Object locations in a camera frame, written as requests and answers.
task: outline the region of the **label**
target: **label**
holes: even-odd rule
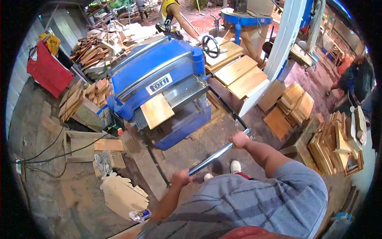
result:
[[[170,73],[165,74],[164,76],[160,77],[153,83],[151,83],[149,86],[146,87],[147,92],[152,96],[160,89],[165,88],[170,83],[172,83],[172,78],[170,76]]]
[[[150,212],[147,211],[147,210],[144,210],[144,211],[140,211],[140,212],[138,212],[138,215],[140,215],[142,218],[145,218],[145,217],[147,217],[148,215],[150,215]]]

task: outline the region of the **water bottle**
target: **water bottle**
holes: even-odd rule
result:
[[[150,216],[150,212],[148,210],[144,211],[131,211],[129,212],[129,216],[133,221],[137,221],[139,223],[143,223],[146,217]]]

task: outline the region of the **forearm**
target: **forearm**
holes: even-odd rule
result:
[[[171,215],[178,206],[178,200],[182,186],[173,185],[170,187],[166,195],[158,203],[157,208],[154,210],[150,222],[162,221]]]
[[[243,148],[265,170],[267,178],[271,178],[280,165],[292,160],[272,146],[252,140],[248,140]]]
[[[180,26],[186,31],[188,35],[197,39],[195,31],[185,21],[182,21],[182,23],[180,23]]]

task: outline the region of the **sneaker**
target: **sneaker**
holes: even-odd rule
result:
[[[234,174],[236,172],[241,172],[240,162],[237,160],[232,160],[231,165],[230,165],[230,171],[232,174]]]
[[[214,177],[214,176],[208,172],[208,173],[206,173],[206,174],[204,175],[203,180],[204,180],[204,181],[207,181],[208,179],[213,178],[213,177]]]

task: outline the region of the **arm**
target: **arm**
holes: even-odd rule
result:
[[[175,211],[178,205],[180,191],[193,180],[193,177],[188,175],[188,171],[189,169],[182,169],[172,175],[172,185],[154,210],[150,217],[150,222],[161,222]]]
[[[230,141],[234,144],[235,148],[242,148],[248,151],[255,162],[265,170],[267,178],[271,178],[279,166],[292,160],[270,145],[250,140],[241,131],[232,135]]]
[[[187,24],[187,22],[184,20],[184,18],[180,14],[179,5],[177,4],[169,5],[167,7],[167,13],[173,14],[176,20],[179,22],[179,25],[186,31],[186,33],[200,42],[200,40],[197,38],[195,31]]]

